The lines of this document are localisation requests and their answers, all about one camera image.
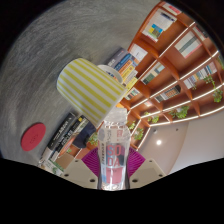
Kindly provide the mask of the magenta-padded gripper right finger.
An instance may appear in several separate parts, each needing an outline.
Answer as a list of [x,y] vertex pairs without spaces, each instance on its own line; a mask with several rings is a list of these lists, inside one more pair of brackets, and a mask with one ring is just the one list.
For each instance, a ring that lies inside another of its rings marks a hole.
[[136,150],[129,150],[128,180],[130,189],[146,186],[165,176],[166,174],[154,159],[145,159]]

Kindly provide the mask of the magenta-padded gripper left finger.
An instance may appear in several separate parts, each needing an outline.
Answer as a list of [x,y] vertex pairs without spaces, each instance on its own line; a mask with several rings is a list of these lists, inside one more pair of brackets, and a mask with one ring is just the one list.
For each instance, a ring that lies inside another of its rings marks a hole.
[[92,149],[82,159],[74,159],[64,170],[62,177],[81,187],[96,189],[100,175],[98,149]]

